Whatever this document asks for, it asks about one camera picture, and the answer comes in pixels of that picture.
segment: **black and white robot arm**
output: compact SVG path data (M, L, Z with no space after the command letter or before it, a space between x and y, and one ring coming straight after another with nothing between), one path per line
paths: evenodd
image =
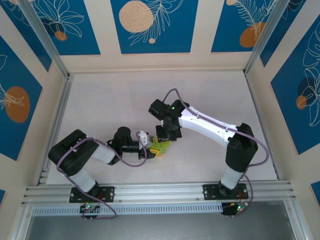
M152 144L152 136L147 132L140 131L138 133L140 142L147 148ZM58 164L63 155L74 147L77 143L87 138L87 135L81 130L77 129L57 143L48 153L48 158L54 163ZM131 131L129 128L122 126L114 134L113 139L108 144L113 148L117 154L122 157L123 153L138 153L138 158L144 158L145 152L139 141L134 141L131 138ZM155 154L146 150L147 159L155 157ZM68 154L60 165L60 169L81 188L84 192L89 193L95 197L97 193L93 190L99 184L89 175L85 164L90 158L96 159L108 165L114 165L119 161L115 152L94 140L87 140Z
M253 132L250 126L245 123L242 123L241 126L236 126L221 122L199 112L186 102L185 105L195 115L186 109L180 100L168 105L157 99L151 104L149 113L162 121L162 125L156 126L158 140L159 142L176 141L177 138L182 137L180 128L187 128L216 141L224 147L226 149L225 162L227 169L220 180L219 188L221 194L227 196L228 191L236 187L258 150L258 145L255 141L239 135L231 131L231 129L252 137L254 136ZM200 116L224 126L226 129L214 125Z

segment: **blue wall panel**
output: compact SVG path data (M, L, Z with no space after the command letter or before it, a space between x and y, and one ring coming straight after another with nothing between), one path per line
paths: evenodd
M267 65L269 59L274 54L276 48L285 36L305 2L306 0L291 0L289 2L260 55L263 66Z
M198 0L111 0L122 54L189 53Z
M4 197L5 197L5 193L6 192L4 190L0 189L0 207L1 207L2 201L3 201Z
M100 55L84 0L31 3L60 55Z
M320 16L271 81L299 154L320 143Z
M0 37L0 154L18 159L41 91L42 86Z
M250 52L275 3L275 0L225 0L211 52Z
M51 65L51 58L47 54L45 48L42 46L35 32L32 30L29 22L21 12L18 5L13 4L9 0L0 0L0 6L11 19L15 27L18 29L24 40L30 46L36 57L42 63L46 71L49 71Z

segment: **flower illustration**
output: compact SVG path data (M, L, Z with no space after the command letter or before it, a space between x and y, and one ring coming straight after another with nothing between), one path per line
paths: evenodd
M12 15L22 21L24 24L30 26L29 22L27 21L25 15L22 13L20 7L18 6L15 0L1 0L3 4L11 11Z
M7 62L7 57L6 55L0 55L0 71L4 68L4 66L6 65ZM11 104L16 104L19 106L24 106L23 103L23 97L14 97L10 94L8 94L3 87L1 86L0 83L0 109L2 110L4 107L9 106Z
M248 28L242 33L240 44L244 48L253 47L259 38L267 20L275 8L278 0L264 0L262 7L258 7L255 0L226 0L229 6L235 6Z
M309 107L310 127L320 123L320 73L316 68L304 70L306 78L300 83L296 105L299 109Z
M69 0L36 0L31 4L49 35L60 41L67 39L67 33L82 37L77 24L83 22L84 16L69 10Z
M119 12L122 27L130 32L130 46L143 41L154 44L162 32L170 27L169 15L184 0L131 0Z

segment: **black mounting bracket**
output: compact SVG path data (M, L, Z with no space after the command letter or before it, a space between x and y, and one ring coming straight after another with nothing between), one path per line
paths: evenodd
M241 193L242 199L248 199L248 191L245 183L238 183L234 189L230 191L229 196L220 193L218 184L205 184L202 186L204 200L239 200Z
M113 203L115 197L115 187L114 186L98 186L96 188L95 196L101 199L105 203ZM71 189L69 203L71 204L84 204L84 203L95 203L91 198L83 195L76 187Z

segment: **aluminum frame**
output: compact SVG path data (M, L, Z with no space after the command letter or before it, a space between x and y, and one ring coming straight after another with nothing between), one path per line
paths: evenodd
M65 80L68 79L69 73L68 70L62 61L60 54L52 42L48 32L46 31L44 25L42 24L40 18L38 17L35 9L32 7L30 1L28 0L17 0L19 8L27 21L29 22L32 30L42 43L44 49L52 59L52 62L56 65L60 74L64 77Z
M113 186L113 205L123 204L197 204L197 203L229 203L234 200L204 199L203 185L218 182L190 183L151 183L151 184L101 184L102 187ZM249 195L251 190L247 181ZM295 200L295 193L289 181L269 180L252 181L254 201L289 201ZM28 186L22 206L68 206L72 185L39 185Z

